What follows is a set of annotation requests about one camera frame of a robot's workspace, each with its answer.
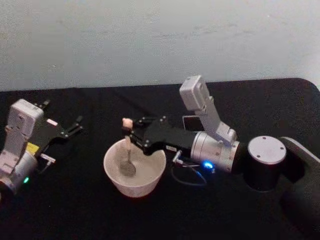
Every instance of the wire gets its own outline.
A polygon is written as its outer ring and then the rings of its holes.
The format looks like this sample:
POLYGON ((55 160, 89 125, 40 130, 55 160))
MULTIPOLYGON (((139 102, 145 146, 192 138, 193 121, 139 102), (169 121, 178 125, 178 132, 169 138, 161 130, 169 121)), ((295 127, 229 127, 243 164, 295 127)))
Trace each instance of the wire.
POLYGON ((174 180, 176 180, 178 183, 180 184, 183 184, 183 185, 187 185, 187 186, 192 186, 192 187, 205 187, 207 185, 207 180, 204 178, 204 176, 202 176, 202 174, 195 170, 192 166, 186 164, 186 163, 183 163, 182 164, 183 166, 186 166, 187 168, 189 168, 190 170, 192 170, 195 174, 197 174, 202 180, 203 180, 203 183, 194 183, 194 182, 187 182, 187 181, 182 181, 180 180, 174 173, 174 169, 175 167, 173 166, 171 168, 171 175, 173 177, 174 180))

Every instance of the black tablecloth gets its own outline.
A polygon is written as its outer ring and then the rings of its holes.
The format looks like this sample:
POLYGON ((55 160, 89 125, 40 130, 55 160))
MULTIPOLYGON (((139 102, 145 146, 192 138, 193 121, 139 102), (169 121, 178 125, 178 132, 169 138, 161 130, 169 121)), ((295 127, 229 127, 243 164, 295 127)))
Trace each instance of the black tablecloth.
MULTIPOLYGON (((259 135, 296 139, 320 156, 320 93, 303 79, 207 84, 220 118, 241 142, 259 135)), ((19 98, 51 99, 46 117, 70 125, 83 115, 85 131, 47 154, 56 164, 34 175, 0 213, 1 239, 302 239, 286 219, 279 199, 291 183, 259 193, 241 175, 217 171, 205 188, 175 182, 168 169, 149 196, 121 195, 107 178, 103 158, 122 138, 122 117, 169 117, 182 127, 190 114, 180 85, 70 88, 0 93, 0 143, 9 107, 19 98)))

